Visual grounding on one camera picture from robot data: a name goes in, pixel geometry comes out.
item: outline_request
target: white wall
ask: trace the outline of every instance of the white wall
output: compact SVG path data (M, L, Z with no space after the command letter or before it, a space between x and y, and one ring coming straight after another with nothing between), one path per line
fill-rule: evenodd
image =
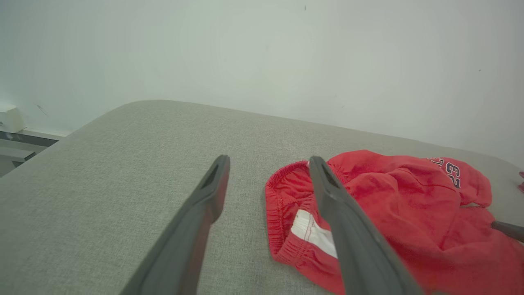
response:
M131 101L191 101L524 167L523 14L522 0L3 0L0 103L67 134Z

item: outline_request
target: red garment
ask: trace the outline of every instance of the red garment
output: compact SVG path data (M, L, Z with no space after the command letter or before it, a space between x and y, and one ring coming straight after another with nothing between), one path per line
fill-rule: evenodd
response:
M426 292L524 294L524 247L491 229L491 186L448 158L340 154L327 164ZM266 184L269 248L328 291L344 293L328 223L317 210L307 161ZM460 207L475 203L475 207Z

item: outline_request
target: white box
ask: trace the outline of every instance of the white box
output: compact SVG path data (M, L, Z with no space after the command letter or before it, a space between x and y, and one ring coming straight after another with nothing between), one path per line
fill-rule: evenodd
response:
M16 106L10 104L0 105L0 131L18 132L26 126Z

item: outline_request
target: floor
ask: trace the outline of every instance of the floor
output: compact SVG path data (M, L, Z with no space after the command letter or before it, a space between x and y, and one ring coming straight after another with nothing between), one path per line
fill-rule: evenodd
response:
M42 152L46 149L45 146L40 145L33 145L28 143L21 143L21 142L14 142L9 140L0 140L0 146L4 146L6 148L12 148L12 149L20 149L20 150L26 150L26 151L33 151L37 154ZM15 166L13 163L9 160L2 159L0 156L0 177L3 177L7 173L11 172L15 169Z

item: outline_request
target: gray table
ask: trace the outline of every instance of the gray table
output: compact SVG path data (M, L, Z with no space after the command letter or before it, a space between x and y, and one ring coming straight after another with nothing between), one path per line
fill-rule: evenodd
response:
M517 167L495 157L193 103L113 110L0 179L0 293L118 293L212 161L231 157L199 293L319 293L268 249L265 183L294 161L369 149L453 157L493 186L490 210L524 226Z

